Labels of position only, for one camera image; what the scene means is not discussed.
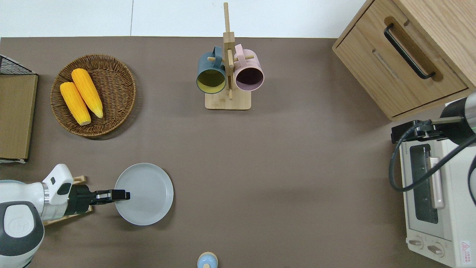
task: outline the oven door handle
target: oven door handle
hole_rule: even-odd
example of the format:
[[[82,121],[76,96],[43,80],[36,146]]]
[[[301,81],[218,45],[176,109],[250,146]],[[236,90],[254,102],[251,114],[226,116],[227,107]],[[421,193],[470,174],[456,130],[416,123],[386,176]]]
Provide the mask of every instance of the oven door handle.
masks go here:
[[[434,167],[440,159],[438,157],[430,157],[430,166]],[[441,174],[440,171],[436,171],[430,178],[430,193],[431,193],[431,205],[433,208],[444,208],[445,202],[443,200],[443,188],[441,187]]]

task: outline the yellow corn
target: yellow corn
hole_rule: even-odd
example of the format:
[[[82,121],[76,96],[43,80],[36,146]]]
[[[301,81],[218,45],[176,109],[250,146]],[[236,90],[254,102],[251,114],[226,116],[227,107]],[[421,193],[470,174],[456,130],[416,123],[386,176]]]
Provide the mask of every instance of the yellow corn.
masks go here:
[[[102,118],[101,99],[88,71],[77,68],[73,70],[71,76],[86,105],[97,117]]]
[[[65,82],[59,86],[59,91],[63,96],[69,111],[73,115],[76,122],[80,125],[87,125],[91,123],[91,116],[84,104],[78,89],[73,82]]]

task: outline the pink mug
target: pink mug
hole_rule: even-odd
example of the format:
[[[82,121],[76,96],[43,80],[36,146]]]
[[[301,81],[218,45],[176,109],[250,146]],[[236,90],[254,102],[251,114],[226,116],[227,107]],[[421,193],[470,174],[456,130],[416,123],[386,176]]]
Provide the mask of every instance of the pink mug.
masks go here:
[[[234,63],[235,83],[239,89],[244,91],[253,91],[258,89],[264,81],[263,70],[259,64],[256,53],[249,49],[243,49],[241,44],[235,46],[235,58],[238,61]]]

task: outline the toaster oven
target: toaster oven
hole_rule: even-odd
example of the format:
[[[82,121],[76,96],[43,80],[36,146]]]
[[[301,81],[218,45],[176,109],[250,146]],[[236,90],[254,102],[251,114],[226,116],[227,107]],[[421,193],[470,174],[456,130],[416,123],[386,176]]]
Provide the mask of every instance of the toaster oven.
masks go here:
[[[402,143],[403,186],[454,148],[449,140]],[[425,183],[403,193],[410,250],[450,267],[476,268],[476,206],[468,190],[475,155],[476,147],[464,149]]]

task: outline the round woven basket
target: round woven basket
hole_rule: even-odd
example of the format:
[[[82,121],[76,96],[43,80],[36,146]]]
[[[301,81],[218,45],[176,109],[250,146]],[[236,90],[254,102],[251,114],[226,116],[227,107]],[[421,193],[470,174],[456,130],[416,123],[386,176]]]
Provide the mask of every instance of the round woven basket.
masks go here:
[[[88,71],[102,102],[103,117],[89,111],[91,123],[79,125],[71,115],[60,92],[60,85],[73,82],[71,72],[76,68]],[[102,54],[86,55],[68,64],[60,71],[51,88],[51,108],[58,122],[69,132],[96,137],[109,133],[129,116],[136,99],[136,82],[125,64]]]

